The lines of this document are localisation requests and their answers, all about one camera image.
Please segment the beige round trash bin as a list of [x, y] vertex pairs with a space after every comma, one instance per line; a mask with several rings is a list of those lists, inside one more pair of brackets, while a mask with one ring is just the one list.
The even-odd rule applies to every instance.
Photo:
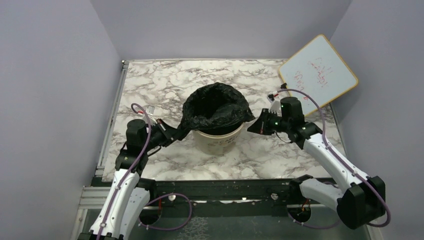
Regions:
[[234, 131], [224, 135], [210, 135], [201, 131], [192, 130], [195, 146], [205, 154], [208, 155], [224, 155], [231, 151], [244, 128], [245, 124], [242, 123]]

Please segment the black plastic trash bag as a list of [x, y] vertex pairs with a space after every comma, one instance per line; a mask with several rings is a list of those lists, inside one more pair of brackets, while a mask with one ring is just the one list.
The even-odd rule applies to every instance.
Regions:
[[182, 105], [178, 128], [210, 131], [250, 122], [255, 116], [245, 96], [233, 86], [216, 82], [198, 88]]

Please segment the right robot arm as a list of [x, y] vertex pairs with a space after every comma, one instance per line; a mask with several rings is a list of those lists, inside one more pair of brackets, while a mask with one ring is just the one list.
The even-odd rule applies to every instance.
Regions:
[[330, 174], [336, 185], [303, 175], [289, 182], [288, 199], [299, 207], [289, 210], [301, 226], [311, 217], [309, 202], [317, 201], [335, 211], [340, 221], [354, 230], [389, 215], [385, 202], [386, 187], [378, 177], [370, 177], [333, 148], [325, 131], [305, 120], [301, 102], [296, 97], [280, 100], [281, 115], [264, 108], [248, 132], [271, 136], [285, 133], [289, 140], [314, 157]]

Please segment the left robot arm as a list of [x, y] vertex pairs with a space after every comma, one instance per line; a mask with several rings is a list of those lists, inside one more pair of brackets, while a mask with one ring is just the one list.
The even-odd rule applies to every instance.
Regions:
[[157, 200], [155, 180], [142, 178], [148, 152], [182, 139], [186, 130], [157, 119], [135, 119], [127, 123], [126, 142], [115, 161], [113, 181], [102, 209], [88, 232], [79, 240], [127, 240], [145, 206]]

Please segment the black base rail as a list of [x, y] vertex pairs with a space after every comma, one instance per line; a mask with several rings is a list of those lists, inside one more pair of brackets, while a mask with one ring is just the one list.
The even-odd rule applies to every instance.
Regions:
[[157, 196], [140, 215], [148, 218], [286, 217], [309, 213], [315, 201], [296, 196], [291, 179], [155, 181]]

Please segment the white board with wooden frame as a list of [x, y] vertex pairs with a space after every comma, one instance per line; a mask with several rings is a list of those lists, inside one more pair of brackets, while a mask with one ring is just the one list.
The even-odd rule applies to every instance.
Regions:
[[317, 108], [307, 96], [293, 89], [306, 93], [323, 107], [358, 84], [358, 78], [323, 34], [291, 56], [278, 72], [291, 89], [290, 96], [300, 100], [305, 116]]

